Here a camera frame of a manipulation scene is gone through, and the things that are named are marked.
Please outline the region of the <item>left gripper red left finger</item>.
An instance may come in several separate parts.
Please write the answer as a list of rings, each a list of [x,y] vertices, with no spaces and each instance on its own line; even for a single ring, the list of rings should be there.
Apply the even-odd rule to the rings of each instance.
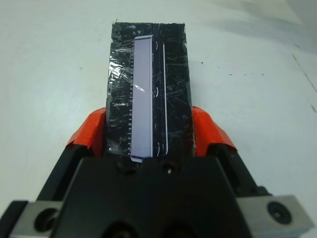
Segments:
[[[62,201],[84,157],[100,157],[103,149],[106,108],[90,113],[67,142],[37,200]]]

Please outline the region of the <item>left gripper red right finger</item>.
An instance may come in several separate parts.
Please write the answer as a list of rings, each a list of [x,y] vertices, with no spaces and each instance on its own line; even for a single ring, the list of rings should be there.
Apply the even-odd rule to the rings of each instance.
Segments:
[[[214,156],[238,197],[256,196],[258,186],[238,154],[232,140],[203,109],[193,107],[196,155]]]

